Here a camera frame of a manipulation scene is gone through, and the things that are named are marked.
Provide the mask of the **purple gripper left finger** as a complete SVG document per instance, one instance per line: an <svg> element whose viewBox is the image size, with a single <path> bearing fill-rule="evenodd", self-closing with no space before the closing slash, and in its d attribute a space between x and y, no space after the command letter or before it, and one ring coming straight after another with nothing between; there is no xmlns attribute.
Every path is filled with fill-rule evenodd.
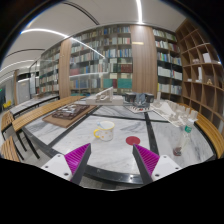
<svg viewBox="0 0 224 224"><path fill-rule="evenodd" d="M72 172L71 182L80 184L91 154L91 144L85 144L65 155L65 160Z"/></svg>

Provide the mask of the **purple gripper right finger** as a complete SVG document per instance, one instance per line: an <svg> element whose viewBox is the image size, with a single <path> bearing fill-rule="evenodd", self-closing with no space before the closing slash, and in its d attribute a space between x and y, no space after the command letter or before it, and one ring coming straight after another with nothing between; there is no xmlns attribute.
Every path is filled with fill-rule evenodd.
<svg viewBox="0 0 224 224"><path fill-rule="evenodd" d="M151 183L152 173L159 161L160 156L137 144L133 145L132 154L136 160L143 183Z"/></svg>

